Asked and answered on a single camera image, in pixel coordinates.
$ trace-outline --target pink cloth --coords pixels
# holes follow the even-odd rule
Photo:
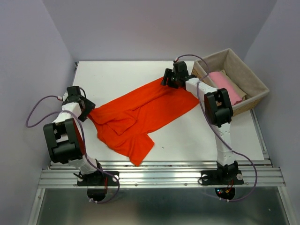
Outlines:
[[[235,105],[243,101],[221,72],[210,73],[210,78],[216,84],[217,88],[227,89],[231,105]]]

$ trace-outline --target white wall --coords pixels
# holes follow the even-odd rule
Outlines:
[[[78,60],[244,58],[276,0],[43,0]]]
[[[74,61],[41,0],[2,0],[0,30],[0,224],[24,225],[49,162],[43,125],[25,120],[38,99],[64,92]],[[47,100],[32,122],[58,107]]]
[[[278,0],[245,62],[269,87],[255,111],[267,149],[280,166],[300,215],[300,1]]]

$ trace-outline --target white board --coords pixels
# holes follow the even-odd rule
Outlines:
[[[194,62],[187,61],[189,72]],[[82,87],[87,98],[100,107],[164,75],[171,61],[100,61],[79,62],[73,85]],[[109,149],[97,138],[91,120],[83,123],[87,153],[100,161],[129,161],[128,157]],[[155,145],[144,161],[216,161],[217,149],[200,106],[150,133]],[[231,141],[234,150],[252,160],[264,160],[251,113],[233,117]]]

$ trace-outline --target orange t-shirt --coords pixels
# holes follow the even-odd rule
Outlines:
[[[89,118],[98,138],[110,149],[139,165],[154,145],[154,132],[187,113],[198,104],[190,92],[152,81],[122,97],[94,109]]]

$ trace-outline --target fabric storage basket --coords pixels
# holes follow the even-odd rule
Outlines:
[[[203,59],[211,72],[224,69],[227,76],[247,94],[246,100],[232,106],[233,116],[253,109],[270,91],[232,49],[225,49]],[[206,75],[206,71],[207,67],[201,60],[195,61],[192,74],[202,78]],[[216,88],[209,76],[203,81]]]

